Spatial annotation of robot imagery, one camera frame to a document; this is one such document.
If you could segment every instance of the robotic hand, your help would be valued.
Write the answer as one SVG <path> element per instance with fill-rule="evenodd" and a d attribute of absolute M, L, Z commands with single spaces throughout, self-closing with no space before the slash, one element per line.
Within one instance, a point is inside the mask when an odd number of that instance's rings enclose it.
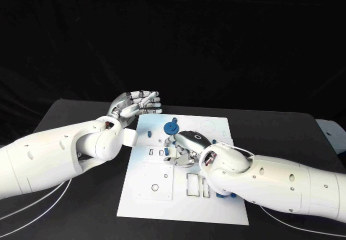
<path fill-rule="evenodd" d="M 254 155 L 224 143 L 212 144 L 194 131 L 172 135 L 181 157 L 165 161 L 179 167 L 199 164 L 214 191 L 240 195 L 248 202 L 284 213 L 313 215 L 346 223 L 346 175 L 286 159 Z"/>
<path fill-rule="evenodd" d="M 48 189 L 114 159 L 133 147 L 137 132 L 126 127 L 142 114 L 160 114 L 156 91 L 123 93 L 107 116 L 38 132 L 0 148 L 0 199 Z"/>

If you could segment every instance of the blue object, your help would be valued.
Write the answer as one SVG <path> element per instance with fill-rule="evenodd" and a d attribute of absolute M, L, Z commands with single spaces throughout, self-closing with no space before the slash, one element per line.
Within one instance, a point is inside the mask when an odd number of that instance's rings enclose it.
<path fill-rule="evenodd" d="M 165 124 L 163 130 L 166 134 L 173 135 L 179 133 L 178 118 L 173 117 L 172 121 Z"/>
<path fill-rule="evenodd" d="M 168 148 L 168 147 L 165 148 L 165 155 L 166 155 L 166 156 L 171 155 L 171 152 L 169 152 L 169 148 Z"/>
<path fill-rule="evenodd" d="M 217 193 L 217 197 L 218 197 L 218 198 L 227 198 L 228 196 L 221 195 L 221 194 Z"/>

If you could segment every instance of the white paper sheet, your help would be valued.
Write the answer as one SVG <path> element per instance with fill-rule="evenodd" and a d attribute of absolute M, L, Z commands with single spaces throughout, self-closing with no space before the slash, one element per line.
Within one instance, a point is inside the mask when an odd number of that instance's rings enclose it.
<path fill-rule="evenodd" d="M 234 145 L 227 118 L 171 114 L 142 115 L 137 124 L 139 140 L 132 150 L 117 216 L 250 225 L 244 199 L 240 196 L 235 198 L 231 196 L 225 198 L 217 197 L 217 192 L 211 187 L 209 197 L 204 197 L 202 176 L 199 176 L 199 196 L 188 196 L 188 174 L 199 174 L 198 164 L 191 168 L 169 165 L 173 167 L 173 189 L 171 190 L 166 187 L 168 182 L 163 181 L 168 179 L 163 178 L 168 169 L 163 167 L 166 163 L 163 162 L 165 156 L 160 155 L 160 150 L 165 149 L 163 142 L 169 137 L 165 133 L 165 124 L 172 122 L 173 118 L 178 118 L 179 131 L 196 131 L 211 141 L 215 139 Z M 153 169 L 156 168 L 162 173 L 158 176 L 153 175 L 143 183 L 142 175 L 146 174 L 143 165 L 146 164 L 156 165 Z M 149 188 L 155 184 L 159 186 L 158 192 L 150 197 L 146 197 L 150 199 L 142 199 L 139 194 L 143 192 L 146 195 L 150 194 Z M 163 187 L 165 192 L 160 195 L 159 191 Z"/>

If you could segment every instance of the dark table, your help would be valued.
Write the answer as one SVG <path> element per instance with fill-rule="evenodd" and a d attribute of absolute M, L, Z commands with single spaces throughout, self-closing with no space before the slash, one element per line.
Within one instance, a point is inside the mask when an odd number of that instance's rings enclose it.
<path fill-rule="evenodd" d="M 36 132 L 97 119 L 110 103 L 58 100 Z M 305 113 L 163 106 L 165 114 L 227 117 L 235 146 L 258 155 L 296 161 L 346 173 L 315 118 Z M 137 127 L 137 120 L 129 126 Z M 5 239 L 336 239 L 277 222 L 258 205 L 245 203 L 250 226 L 117 217 L 132 148 L 123 146 L 113 161 L 72 179 L 68 191 L 48 214 Z M 34 220 L 62 194 L 62 187 L 38 205 L 0 221 L 0 235 Z M 0 202 L 0 216 L 38 200 L 49 189 Z M 345 223 L 269 210 L 286 223 L 315 231 L 346 235 Z"/>

